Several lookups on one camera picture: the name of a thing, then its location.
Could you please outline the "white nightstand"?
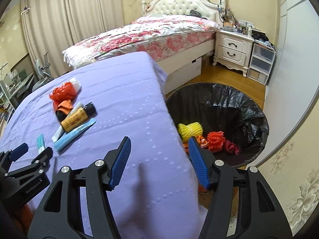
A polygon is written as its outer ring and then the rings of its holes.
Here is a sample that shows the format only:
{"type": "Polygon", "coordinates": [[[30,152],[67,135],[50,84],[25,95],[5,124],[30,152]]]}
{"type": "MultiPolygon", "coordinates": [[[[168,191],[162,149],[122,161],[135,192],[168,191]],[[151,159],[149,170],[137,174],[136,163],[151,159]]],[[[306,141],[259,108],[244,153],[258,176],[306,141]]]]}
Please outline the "white nightstand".
{"type": "Polygon", "coordinates": [[[220,63],[230,70],[242,71],[243,77],[246,77],[253,43],[254,39],[248,35],[217,31],[213,66],[220,63]]]}

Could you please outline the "orange plastic bag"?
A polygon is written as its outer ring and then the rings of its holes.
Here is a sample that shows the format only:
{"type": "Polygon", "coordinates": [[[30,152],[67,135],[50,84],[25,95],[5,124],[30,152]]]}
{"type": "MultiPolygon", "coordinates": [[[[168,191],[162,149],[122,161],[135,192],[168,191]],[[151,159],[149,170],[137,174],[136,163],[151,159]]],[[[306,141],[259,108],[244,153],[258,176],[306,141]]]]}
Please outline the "orange plastic bag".
{"type": "MultiPolygon", "coordinates": [[[[203,136],[197,136],[196,141],[199,143],[201,148],[207,148],[209,146],[209,143],[207,142],[207,140],[203,136]]],[[[184,146],[185,152],[189,153],[188,142],[184,142],[183,146],[184,146]]]]}

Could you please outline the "light blue flat pack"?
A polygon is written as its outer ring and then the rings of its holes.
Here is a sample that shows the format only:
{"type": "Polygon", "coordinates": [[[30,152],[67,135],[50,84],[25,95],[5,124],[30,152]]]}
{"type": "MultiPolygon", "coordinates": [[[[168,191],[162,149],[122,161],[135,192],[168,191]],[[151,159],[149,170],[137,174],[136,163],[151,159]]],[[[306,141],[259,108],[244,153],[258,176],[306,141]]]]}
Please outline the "light blue flat pack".
{"type": "Polygon", "coordinates": [[[66,147],[72,140],[76,139],[79,135],[88,130],[96,122],[95,118],[91,118],[89,121],[79,125],[69,133],[62,135],[56,142],[53,143],[56,151],[60,152],[64,147],[66,147]]]}

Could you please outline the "white storage box under bed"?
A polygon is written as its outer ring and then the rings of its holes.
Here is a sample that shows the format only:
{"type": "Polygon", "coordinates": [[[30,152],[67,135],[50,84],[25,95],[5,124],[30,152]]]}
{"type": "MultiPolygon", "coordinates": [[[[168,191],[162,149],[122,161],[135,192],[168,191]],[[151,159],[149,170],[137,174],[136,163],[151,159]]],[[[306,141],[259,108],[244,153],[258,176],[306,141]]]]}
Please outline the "white storage box under bed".
{"type": "Polygon", "coordinates": [[[164,86],[164,93],[168,94],[201,75],[201,68],[202,58],[200,57],[169,74],[164,86]]]}

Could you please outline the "dark red wrapper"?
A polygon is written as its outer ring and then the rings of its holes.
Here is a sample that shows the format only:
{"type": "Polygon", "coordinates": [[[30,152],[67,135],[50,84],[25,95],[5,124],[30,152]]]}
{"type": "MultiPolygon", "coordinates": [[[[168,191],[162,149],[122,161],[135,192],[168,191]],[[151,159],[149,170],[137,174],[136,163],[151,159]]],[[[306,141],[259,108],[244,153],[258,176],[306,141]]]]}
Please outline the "dark red wrapper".
{"type": "Polygon", "coordinates": [[[240,147],[229,140],[224,142],[223,150],[231,155],[239,155],[239,153],[241,153],[240,147]]]}

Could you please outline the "plastic drawer unit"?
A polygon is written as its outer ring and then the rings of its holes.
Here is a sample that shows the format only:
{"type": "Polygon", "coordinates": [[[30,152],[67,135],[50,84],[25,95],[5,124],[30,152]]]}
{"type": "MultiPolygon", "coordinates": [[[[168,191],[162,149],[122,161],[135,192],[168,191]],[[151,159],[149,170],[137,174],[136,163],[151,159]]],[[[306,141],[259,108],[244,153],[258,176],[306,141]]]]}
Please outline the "plastic drawer unit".
{"type": "Polygon", "coordinates": [[[247,77],[262,85],[266,85],[275,57],[276,50],[271,45],[256,40],[252,47],[247,77]]]}

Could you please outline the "study desk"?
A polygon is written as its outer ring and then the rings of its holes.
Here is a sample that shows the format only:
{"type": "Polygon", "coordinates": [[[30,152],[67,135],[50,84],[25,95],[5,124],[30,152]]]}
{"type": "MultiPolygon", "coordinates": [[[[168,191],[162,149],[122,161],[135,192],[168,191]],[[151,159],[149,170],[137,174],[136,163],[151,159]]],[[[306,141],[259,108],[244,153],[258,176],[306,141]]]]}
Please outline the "study desk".
{"type": "Polygon", "coordinates": [[[1,66],[1,109],[8,111],[10,108],[16,109],[22,97],[28,93],[29,87],[33,83],[34,74],[31,73],[23,78],[13,72],[3,74],[3,69],[8,63],[1,66]]]}

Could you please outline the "beige curtains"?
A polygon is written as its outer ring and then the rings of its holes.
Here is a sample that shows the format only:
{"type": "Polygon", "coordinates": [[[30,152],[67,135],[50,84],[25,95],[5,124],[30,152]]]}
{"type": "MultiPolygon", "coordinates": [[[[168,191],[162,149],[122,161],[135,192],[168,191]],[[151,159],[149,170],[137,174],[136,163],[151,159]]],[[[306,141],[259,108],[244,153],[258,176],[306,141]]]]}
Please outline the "beige curtains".
{"type": "Polygon", "coordinates": [[[122,0],[21,0],[21,6],[31,60],[47,54],[54,77],[69,71],[65,49],[124,25],[122,0]]]}

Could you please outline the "white sliding wardrobe door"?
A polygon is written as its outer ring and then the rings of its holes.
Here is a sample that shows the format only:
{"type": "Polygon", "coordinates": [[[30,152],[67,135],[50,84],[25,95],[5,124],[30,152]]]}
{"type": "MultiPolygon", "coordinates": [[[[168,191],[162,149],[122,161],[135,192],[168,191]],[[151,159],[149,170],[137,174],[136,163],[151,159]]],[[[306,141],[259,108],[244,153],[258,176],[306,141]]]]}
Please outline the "white sliding wardrobe door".
{"type": "Polygon", "coordinates": [[[277,59],[263,106],[270,131],[253,166],[266,162],[288,142],[318,98],[318,14],[310,0],[279,3],[277,59]]]}

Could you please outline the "orange-red foam fruit net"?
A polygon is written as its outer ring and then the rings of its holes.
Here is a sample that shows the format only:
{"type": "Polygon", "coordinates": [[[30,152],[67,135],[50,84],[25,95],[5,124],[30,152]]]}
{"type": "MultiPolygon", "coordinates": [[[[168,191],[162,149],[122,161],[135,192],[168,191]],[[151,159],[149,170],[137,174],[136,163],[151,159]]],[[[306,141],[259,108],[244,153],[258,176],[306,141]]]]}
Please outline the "orange-red foam fruit net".
{"type": "Polygon", "coordinates": [[[220,152],[225,143],[224,132],[210,132],[207,135],[208,148],[212,153],[220,152]]]}

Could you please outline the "purple table cloth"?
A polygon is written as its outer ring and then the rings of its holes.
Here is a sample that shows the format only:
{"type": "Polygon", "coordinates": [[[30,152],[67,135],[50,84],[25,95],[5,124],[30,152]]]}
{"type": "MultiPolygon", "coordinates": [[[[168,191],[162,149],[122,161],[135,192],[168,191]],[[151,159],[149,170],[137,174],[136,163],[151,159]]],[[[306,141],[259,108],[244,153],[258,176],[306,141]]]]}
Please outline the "purple table cloth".
{"type": "Polygon", "coordinates": [[[63,167],[83,168],[131,140],[121,182],[108,193],[123,238],[198,238],[206,210],[198,203],[198,181],[168,113],[166,73],[146,52],[105,59],[56,78],[27,96],[1,138],[1,150],[26,143],[28,152],[12,164],[23,167],[37,155],[37,138],[53,146],[59,122],[49,98],[52,90],[76,78],[76,101],[92,103],[95,123],[63,151],[54,152],[48,177],[63,167]]]}

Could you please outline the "white tissue ball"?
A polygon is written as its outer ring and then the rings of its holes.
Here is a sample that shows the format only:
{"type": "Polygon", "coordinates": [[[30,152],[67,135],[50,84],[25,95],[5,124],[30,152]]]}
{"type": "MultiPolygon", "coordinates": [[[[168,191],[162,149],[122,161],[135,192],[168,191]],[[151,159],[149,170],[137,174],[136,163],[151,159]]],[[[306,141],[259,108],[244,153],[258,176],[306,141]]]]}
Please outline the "white tissue ball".
{"type": "Polygon", "coordinates": [[[75,92],[78,93],[82,87],[81,83],[76,78],[71,78],[69,81],[72,84],[75,92]]]}

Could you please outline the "orange paper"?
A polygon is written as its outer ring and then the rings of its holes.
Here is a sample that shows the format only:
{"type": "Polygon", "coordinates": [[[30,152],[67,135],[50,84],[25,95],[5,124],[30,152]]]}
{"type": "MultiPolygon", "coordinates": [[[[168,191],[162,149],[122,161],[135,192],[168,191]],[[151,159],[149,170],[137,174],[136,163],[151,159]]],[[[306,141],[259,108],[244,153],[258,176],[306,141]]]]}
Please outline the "orange paper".
{"type": "Polygon", "coordinates": [[[57,105],[56,111],[63,112],[64,114],[69,114],[73,108],[74,107],[71,100],[64,100],[57,105]]]}

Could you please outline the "yellow foam fruit net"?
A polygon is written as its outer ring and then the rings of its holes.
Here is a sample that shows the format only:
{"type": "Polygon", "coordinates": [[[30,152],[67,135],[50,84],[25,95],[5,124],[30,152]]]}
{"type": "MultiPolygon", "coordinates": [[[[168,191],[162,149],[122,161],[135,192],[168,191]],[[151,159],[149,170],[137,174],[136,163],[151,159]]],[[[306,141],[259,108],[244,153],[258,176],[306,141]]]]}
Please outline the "yellow foam fruit net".
{"type": "Polygon", "coordinates": [[[183,142],[188,142],[192,136],[201,136],[203,134],[203,128],[199,122],[193,122],[188,125],[178,124],[177,130],[181,136],[183,142]]]}

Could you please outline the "yellow bottle black cap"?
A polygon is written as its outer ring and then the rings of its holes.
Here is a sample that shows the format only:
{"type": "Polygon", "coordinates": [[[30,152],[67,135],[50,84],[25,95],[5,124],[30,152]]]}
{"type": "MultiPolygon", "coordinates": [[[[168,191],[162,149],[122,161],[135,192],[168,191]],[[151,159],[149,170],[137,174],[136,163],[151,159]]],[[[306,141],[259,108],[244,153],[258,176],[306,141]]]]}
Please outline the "yellow bottle black cap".
{"type": "Polygon", "coordinates": [[[82,108],[80,108],[78,111],[75,112],[67,121],[67,130],[66,132],[69,133],[76,127],[78,127],[80,124],[87,121],[91,116],[93,116],[96,113],[96,108],[93,103],[88,103],[82,108]]]}

